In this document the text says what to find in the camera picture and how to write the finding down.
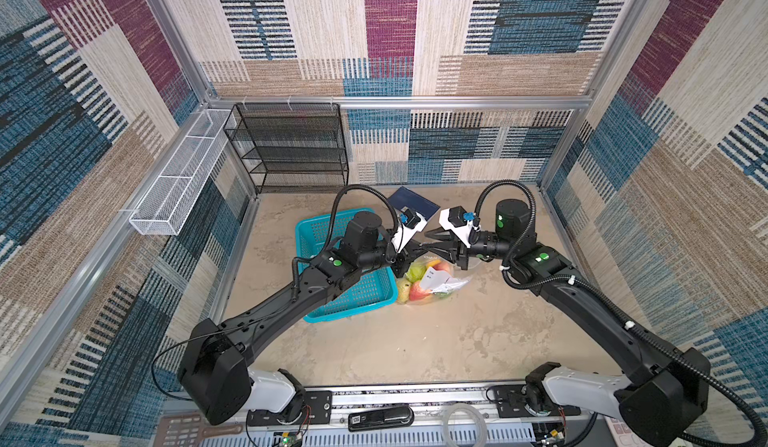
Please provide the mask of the pink peach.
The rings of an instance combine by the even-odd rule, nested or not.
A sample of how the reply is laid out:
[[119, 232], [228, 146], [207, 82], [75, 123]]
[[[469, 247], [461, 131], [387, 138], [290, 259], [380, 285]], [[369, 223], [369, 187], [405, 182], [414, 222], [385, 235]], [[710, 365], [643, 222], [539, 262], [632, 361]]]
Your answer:
[[438, 262], [438, 263], [432, 265], [432, 268], [435, 271], [447, 272], [449, 275], [452, 275], [453, 272], [454, 272], [454, 266], [451, 263], [447, 262], [447, 261]]

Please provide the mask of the red apple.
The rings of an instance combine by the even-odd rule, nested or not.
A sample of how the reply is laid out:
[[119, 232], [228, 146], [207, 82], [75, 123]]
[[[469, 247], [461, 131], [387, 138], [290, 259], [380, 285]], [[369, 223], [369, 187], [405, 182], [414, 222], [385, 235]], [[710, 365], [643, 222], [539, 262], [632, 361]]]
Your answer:
[[409, 291], [409, 301], [419, 302], [425, 300], [431, 296], [431, 291], [421, 287], [420, 282], [415, 282], [411, 285]]

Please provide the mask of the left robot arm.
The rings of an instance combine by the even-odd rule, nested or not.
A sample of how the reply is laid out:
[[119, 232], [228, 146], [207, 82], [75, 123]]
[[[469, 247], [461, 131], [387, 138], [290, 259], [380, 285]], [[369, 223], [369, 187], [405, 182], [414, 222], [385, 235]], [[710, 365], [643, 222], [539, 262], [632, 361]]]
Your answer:
[[286, 287], [243, 313], [192, 331], [178, 370], [178, 380], [213, 426], [243, 409], [297, 422], [306, 411], [305, 389], [288, 371], [252, 369], [255, 359], [288, 328], [334, 301], [370, 272], [393, 265], [426, 219], [412, 209], [399, 215], [393, 232], [381, 218], [361, 211], [342, 236], [332, 240]]

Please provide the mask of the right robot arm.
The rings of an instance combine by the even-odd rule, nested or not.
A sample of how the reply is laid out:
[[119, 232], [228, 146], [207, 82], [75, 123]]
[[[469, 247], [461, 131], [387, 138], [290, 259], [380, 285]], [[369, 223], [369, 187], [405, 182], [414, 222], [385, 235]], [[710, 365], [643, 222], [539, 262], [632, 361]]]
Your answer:
[[732, 389], [714, 378], [709, 360], [695, 348], [680, 351], [631, 318], [556, 249], [536, 239], [535, 212], [514, 199], [485, 231], [479, 217], [463, 207], [440, 212], [439, 228], [428, 232], [450, 262], [466, 268], [470, 259], [500, 261], [505, 282], [556, 307], [595, 341], [619, 366], [618, 377], [580, 374], [551, 364], [530, 382], [556, 404], [586, 408], [626, 424], [652, 446], [680, 439], [699, 446], [712, 440], [687, 433], [708, 408], [716, 391], [751, 424], [748, 446], [764, 446], [767, 428], [760, 415]]

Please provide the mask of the clear zip top bag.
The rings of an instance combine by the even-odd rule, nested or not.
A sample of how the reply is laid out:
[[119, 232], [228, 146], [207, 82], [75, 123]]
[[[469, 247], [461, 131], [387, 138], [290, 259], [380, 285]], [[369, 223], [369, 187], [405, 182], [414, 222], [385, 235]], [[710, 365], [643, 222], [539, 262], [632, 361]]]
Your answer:
[[[426, 254], [418, 258], [415, 262], [412, 263], [412, 264], [423, 264], [427, 267], [426, 274], [419, 282], [421, 283], [422, 288], [428, 289], [431, 291], [431, 296], [419, 302], [408, 301], [406, 304], [403, 304], [403, 305], [410, 305], [410, 304], [426, 305], [429, 303], [442, 301], [450, 297], [453, 297], [460, 290], [462, 290], [464, 287], [467, 287], [469, 285], [472, 279], [472, 276], [468, 272], [460, 270], [458, 267], [454, 266], [453, 264], [452, 265], [454, 266], [454, 272], [452, 275], [449, 275], [447, 272], [435, 271], [432, 268], [432, 265], [441, 261], [445, 261], [445, 260], [437, 257], [434, 254]], [[397, 282], [398, 279], [405, 278], [405, 275], [395, 276], [395, 278]]]

